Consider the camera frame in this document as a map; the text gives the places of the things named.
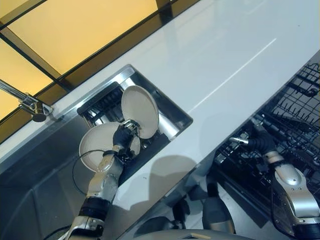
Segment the white plate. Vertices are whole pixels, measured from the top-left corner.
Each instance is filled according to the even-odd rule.
[[[154,98],[140,86],[129,86],[121,98],[121,109],[125,120],[136,121],[140,138],[149,139],[159,127],[159,111]]]
[[[82,155],[91,150],[111,150],[113,147],[113,136],[120,123],[108,122],[91,128],[82,138],[79,145],[79,155]],[[130,149],[135,155],[140,152],[140,139],[134,137]],[[81,161],[91,171],[96,172],[98,165],[102,160],[103,152],[91,152],[83,157]]]

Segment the kitchen counter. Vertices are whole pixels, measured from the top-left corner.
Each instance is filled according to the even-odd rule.
[[[160,200],[277,92],[319,42],[317,0],[202,0],[55,103],[59,118],[131,64],[193,118],[120,186],[104,237],[119,236]],[[0,162],[52,123],[29,122],[17,131],[0,145]]]

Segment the black cable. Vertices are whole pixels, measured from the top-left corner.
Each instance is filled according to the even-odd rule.
[[[77,161],[82,158],[84,155],[87,155],[89,153],[93,153],[93,152],[105,152],[104,150],[101,150],[101,149],[96,149],[96,150],[90,150],[90,151],[87,151],[83,154],[81,154],[80,156],[78,156],[75,160],[74,160],[74,164],[72,166],[72,181],[73,181],[73,185],[74,187],[79,191],[79,193],[83,194],[83,195],[87,195],[85,192],[83,192],[77,185],[76,183],[76,180],[75,180],[75,166],[76,166],[76,163]]]
[[[54,230],[53,232],[51,232],[50,234],[48,234],[43,240],[47,240],[48,238],[50,238],[52,235],[62,231],[62,230],[66,230],[66,229],[69,229],[71,227],[71,225],[68,225],[68,226],[63,226],[63,227],[60,227],[56,230]]]
[[[282,233],[283,235],[286,235],[289,238],[297,239],[295,236],[290,235],[289,233],[287,233],[284,230],[282,230],[276,224],[276,220],[275,220],[275,216],[274,216],[274,188],[273,188],[273,183],[271,183],[271,221],[272,221],[273,226],[275,227],[275,229],[277,229],[280,233]]]

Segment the faucet spout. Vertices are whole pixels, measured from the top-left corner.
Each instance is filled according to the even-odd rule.
[[[21,92],[1,79],[0,89],[19,99],[19,108],[30,113],[32,115],[32,120],[35,122],[45,121],[47,116],[53,111],[51,106],[45,104],[41,100],[31,96],[28,93]]]

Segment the dishwasher rack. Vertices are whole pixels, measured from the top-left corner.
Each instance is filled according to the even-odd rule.
[[[302,171],[320,204],[320,68],[306,64],[252,117],[272,135],[278,152]],[[232,136],[251,138],[245,122]],[[262,227],[270,219],[272,174],[257,151],[229,141],[216,150],[214,171],[227,192]]]
[[[128,157],[124,160],[124,168],[119,178],[119,185],[121,185],[166,145],[170,144],[193,120],[129,64],[105,82],[107,84],[97,87],[95,95],[86,99],[83,105],[77,109],[77,113],[90,128],[110,122],[123,123],[125,121],[121,101],[123,93],[130,86],[140,86],[148,91],[153,97],[159,112],[159,124],[156,133],[148,139],[140,138],[139,154],[131,159]]]

